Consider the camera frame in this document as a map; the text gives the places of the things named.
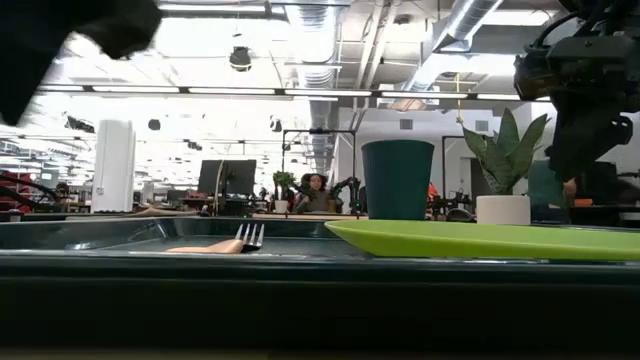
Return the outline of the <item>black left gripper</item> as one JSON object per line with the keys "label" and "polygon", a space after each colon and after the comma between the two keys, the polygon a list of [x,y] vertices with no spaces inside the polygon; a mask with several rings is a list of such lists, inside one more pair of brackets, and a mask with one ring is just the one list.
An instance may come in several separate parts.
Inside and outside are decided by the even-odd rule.
{"label": "black left gripper", "polygon": [[1,120],[19,123],[73,30],[121,59],[147,49],[162,18],[154,0],[1,0]]}

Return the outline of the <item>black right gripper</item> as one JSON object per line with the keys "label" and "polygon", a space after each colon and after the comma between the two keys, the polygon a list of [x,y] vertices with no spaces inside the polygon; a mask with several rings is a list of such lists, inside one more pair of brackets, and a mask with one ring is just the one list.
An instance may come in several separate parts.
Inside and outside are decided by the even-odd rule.
{"label": "black right gripper", "polygon": [[[549,168],[568,181],[633,136],[633,122],[620,113],[639,111],[639,31],[570,36],[547,53],[554,75],[548,94],[557,111]],[[575,120],[602,106],[612,118]]]}

